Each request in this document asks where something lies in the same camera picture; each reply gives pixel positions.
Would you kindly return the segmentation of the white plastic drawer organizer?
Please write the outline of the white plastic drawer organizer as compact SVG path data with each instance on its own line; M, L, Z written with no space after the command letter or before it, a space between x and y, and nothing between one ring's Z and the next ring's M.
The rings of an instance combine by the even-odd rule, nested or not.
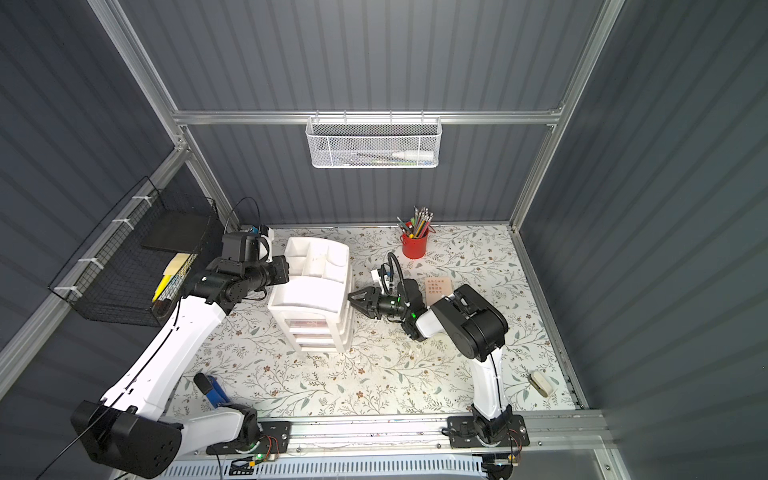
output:
M275 286L267 308L296 351L343 352L351 345L353 312L349 247L314 237L291 237L285 257L289 282Z

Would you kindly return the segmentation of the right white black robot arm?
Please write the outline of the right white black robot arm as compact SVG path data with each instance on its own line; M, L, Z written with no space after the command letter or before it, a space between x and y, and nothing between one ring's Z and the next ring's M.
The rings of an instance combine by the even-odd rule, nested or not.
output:
M474 288L462 284L428 306L418 283L406 279L389 294L370 286L349 293L347 300L368 318L393 317L412 340L422 342L446 334L470 360L476 427L490 438L506 428L512 409L503 391L501 357L509 325Z

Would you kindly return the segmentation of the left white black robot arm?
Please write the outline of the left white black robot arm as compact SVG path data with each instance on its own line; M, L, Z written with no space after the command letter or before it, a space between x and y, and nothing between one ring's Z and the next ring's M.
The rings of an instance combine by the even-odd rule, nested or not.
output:
M231 401L185 420L169 420L167 401L202 343L252 291L289 280L284 256L209 267L191 278L170 319L127 373L97 402L83 401L71 424L95 463L152 479L177 456L220 443L255 447L258 415Z

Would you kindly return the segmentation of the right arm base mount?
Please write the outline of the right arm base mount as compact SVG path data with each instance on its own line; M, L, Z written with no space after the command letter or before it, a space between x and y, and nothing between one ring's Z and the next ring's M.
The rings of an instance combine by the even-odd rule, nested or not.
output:
M518 451L530 445L525 420L517 414L502 415L490 421L485 421L482 416L451 416L441 433L448 437L454 449L503 447Z

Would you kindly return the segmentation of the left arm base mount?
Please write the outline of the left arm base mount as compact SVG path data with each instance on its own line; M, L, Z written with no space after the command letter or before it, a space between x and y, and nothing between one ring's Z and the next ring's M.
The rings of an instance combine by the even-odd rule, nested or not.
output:
M287 451L293 424L289 421L257 422L246 426L229 442L206 448L208 455L277 455Z

